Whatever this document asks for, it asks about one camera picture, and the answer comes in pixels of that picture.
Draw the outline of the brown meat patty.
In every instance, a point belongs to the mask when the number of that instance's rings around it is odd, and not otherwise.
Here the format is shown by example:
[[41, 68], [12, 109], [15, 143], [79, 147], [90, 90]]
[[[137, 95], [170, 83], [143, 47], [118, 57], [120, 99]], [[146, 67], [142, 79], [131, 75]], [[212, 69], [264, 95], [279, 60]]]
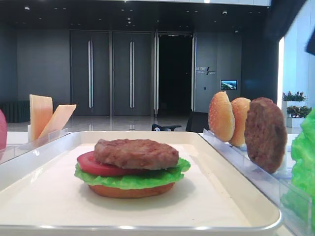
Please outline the brown meat patty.
[[272, 174], [281, 166], [287, 130], [279, 107], [269, 98], [250, 102], [245, 123], [245, 143], [250, 160]]
[[100, 139], [94, 147], [94, 158], [123, 169], [161, 170], [175, 167], [179, 152], [150, 139]]

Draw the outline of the green lettuce leaf on tray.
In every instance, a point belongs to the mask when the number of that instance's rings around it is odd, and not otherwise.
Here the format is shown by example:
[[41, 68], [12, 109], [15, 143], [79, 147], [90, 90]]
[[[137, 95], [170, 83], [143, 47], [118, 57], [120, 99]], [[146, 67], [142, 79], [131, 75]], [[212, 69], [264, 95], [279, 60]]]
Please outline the green lettuce leaf on tray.
[[83, 172], [77, 164], [75, 165], [74, 176], [88, 185], [103, 185], [123, 190], [144, 189], [178, 182], [184, 178], [184, 172], [188, 171], [189, 168], [190, 163], [180, 158], [173, 168], [148, 171], [141, 175], [101, 177]]

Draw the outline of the red tomato slice on tray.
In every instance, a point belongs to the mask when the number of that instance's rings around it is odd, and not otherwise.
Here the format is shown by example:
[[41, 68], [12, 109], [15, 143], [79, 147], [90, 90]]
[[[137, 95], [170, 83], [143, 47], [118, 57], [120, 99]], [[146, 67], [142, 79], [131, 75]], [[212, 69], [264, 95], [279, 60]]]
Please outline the red tomato slice on tray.
[[77, 158], [77, 163], [83, 172], [102, 177], [140, 175], [148, 172], [148, 170], [123, 169], [114, 165], [102, 164], [95, 160], [94, 151], [79, 155]]

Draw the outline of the right orange cheese slice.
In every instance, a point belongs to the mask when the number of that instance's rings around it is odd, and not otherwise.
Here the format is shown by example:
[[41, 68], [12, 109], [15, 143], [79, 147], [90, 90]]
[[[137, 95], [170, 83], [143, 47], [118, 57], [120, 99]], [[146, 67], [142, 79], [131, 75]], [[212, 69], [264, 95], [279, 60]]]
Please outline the right orange cheese slice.
[[62, 130], [75, 109], [76, 104], [59, 105], [39, 137], [42, 138], [43, 136], [48, 135], [54, 131]]

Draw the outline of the orange cheese slice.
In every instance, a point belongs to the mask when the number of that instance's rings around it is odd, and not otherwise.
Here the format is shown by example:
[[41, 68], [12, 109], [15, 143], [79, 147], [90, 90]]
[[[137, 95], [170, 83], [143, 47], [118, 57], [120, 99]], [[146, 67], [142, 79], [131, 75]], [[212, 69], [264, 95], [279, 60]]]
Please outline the orange cheese slice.
[[31, 141], [39, 138], [43, 129], [53, 115], [53, 100], [51, 97], [40, 95], [29, 95], [30, 119], [31, 119]]
[[54, 131], [62, 130], [75, 109], [76, 104], [59, 105], [39, 137], [42, 138], [43, 136], [48, 135]]

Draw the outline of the left orange cheese slice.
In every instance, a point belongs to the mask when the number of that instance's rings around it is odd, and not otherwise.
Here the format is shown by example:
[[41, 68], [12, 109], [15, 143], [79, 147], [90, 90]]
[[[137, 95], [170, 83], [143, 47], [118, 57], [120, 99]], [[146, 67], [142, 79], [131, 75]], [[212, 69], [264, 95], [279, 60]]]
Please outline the left orange cheese slice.
[[40, 95], [29, 95], [30, 119], [31, 119], [31, 141], [39, 138], [43, 129], [53, 115], [53, 100], [51, 97]]

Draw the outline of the standing green lettuce leaf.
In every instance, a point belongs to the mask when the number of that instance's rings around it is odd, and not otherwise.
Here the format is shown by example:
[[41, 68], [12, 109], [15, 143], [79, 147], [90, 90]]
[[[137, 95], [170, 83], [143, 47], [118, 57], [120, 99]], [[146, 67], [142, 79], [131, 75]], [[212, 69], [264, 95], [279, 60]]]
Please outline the standing green lettuce leaf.
[[292, 168], [291, 183], [304, 191], [312, 200], [303, 199], [297, 192], [289, 190], [282, 197], [284, 206], [293, 210], [303, 220], [308, 220], [312, 211], [312, 224], [315, 224], [315, 112], [311, 111], [301, 124], [302, 132], [292, 141], [291, 158], [295, 161]]

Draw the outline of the black office chair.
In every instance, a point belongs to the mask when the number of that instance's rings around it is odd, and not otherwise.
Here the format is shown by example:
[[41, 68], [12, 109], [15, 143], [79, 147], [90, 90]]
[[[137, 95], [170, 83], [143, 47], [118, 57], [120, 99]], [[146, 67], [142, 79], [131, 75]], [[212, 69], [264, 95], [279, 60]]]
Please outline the black office chair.
[[[181, 125], [160, 126], [158, 124], [152, 125], [152, 131], [175, 131]], [[210, 130], [208, 124], [208, 113], [191, 112], [186, 125], [186, 132], [203, 132], [203, 130]]]

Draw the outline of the left sesame bun top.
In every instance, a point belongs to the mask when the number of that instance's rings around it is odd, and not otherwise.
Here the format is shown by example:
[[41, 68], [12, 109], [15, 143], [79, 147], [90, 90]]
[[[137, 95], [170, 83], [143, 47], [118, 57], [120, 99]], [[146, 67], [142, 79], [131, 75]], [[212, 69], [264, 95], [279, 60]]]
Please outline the left sesame bun top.
[[225, 91], [217, 92], [210, 103], [208, 112], [209, 129], [223, 142], [229, 142], [235, 129], [235, 117], [231, 102]]

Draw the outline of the dark double door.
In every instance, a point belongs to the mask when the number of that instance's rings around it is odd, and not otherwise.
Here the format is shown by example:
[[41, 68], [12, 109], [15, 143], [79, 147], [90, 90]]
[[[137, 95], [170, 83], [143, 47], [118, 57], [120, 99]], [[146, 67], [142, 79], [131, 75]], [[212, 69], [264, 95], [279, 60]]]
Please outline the dark double door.
[[151, 116], [151, 32], [72, 31], [76, 116]]

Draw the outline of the bottom bun on tray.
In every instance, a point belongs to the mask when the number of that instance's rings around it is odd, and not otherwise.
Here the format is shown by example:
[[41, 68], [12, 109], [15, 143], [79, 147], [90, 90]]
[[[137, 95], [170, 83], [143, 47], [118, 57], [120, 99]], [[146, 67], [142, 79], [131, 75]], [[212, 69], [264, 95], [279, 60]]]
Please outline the bottom bun on tray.
[[103, 197], [137, 199], [164, 194], [169, 191], [174, 186], [174, 184], [175, 183], [173, 182], [167, 185], [143, 189], [119, 189], [114, 187], [107, 187], [104, 185], [89, 185], [89, 188]]

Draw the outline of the right golden bun half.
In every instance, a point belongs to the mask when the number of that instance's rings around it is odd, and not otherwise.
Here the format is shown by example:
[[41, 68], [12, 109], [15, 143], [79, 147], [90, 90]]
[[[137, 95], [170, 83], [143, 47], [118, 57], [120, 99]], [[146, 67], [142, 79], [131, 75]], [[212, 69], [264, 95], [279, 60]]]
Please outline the right golden bun half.
[[230, 143], [233, 146], [241, 147], [245, 144], [245, 123], [247, 112], [250, 108], [250, 99], [238, 97], [231, 102], [235, 118], [235, 128]]

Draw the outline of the flower planter box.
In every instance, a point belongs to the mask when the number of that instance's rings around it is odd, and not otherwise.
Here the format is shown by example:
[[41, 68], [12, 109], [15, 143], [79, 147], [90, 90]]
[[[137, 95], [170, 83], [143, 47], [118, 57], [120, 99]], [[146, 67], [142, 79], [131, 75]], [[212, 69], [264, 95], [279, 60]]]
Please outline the flower planter box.
[[292, 93], [283, 92], [282, 111], [286, 118], [286, 126], [298, 128], [312, 111], [312, 107], [307, 106], [306, 96], [302, 91]]

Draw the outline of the long clear strip left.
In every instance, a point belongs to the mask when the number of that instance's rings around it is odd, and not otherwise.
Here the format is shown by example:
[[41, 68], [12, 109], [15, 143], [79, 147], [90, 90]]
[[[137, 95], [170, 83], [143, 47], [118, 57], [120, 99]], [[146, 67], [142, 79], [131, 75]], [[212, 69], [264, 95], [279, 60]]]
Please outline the long clear strip left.
[[28, 132], [8, 132], [7, 146], [5, 149], [0, 150], [0, 163], [5, 163], [17, 156], [38, 149], [68, 133], [69, 131], [66, 128], [60, 131], [53, 131], [42, 138], [29, 142]]

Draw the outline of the long clear strip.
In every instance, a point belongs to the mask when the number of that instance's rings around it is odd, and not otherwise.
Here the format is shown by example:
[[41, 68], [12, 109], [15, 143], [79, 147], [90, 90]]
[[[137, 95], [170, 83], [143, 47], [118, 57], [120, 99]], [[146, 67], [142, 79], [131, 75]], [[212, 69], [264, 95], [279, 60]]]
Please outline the long clear strip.
[[293, 235], [315, 234], [312, 197], [291, 183], [291, 168], [286, 163], [278, 172], [269, 174], [249, 160], [245, 147], [224, 143], [206, 129], [201, 136], [280, 208], [284, 225]]
[[8, 132], [7, 146], [5, 149], [0, 150], [0, 163], [5, 163], [17, 156], [38, 149], [68, 133], [69, 131], [66, 128], [60, 131], [53, 131], [42, 138], [29, 142], [28, 132]]

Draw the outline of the long clear strip right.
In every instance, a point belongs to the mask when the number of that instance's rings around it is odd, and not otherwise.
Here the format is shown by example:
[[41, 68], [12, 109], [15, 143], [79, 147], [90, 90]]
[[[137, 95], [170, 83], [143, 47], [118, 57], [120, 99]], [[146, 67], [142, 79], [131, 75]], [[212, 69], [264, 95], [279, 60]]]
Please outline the long clear strip right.
[[291, 183], [291, 168], [286, 163], [278, 172], [269, 174], [249, 160], [245, 147], [224, 143], [206, 129], [201, 136], [280, 208], [284, 225], [293, 235], [315, 234], [312, 197]]

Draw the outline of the wall display screen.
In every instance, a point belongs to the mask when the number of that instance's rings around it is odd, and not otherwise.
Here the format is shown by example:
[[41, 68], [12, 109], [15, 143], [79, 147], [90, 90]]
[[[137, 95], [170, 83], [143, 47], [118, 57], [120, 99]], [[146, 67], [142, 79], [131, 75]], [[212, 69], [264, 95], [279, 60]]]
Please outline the wall display screen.
[[220, 88], [221, 90], [236, 90], [237, 80], [221, 80]]

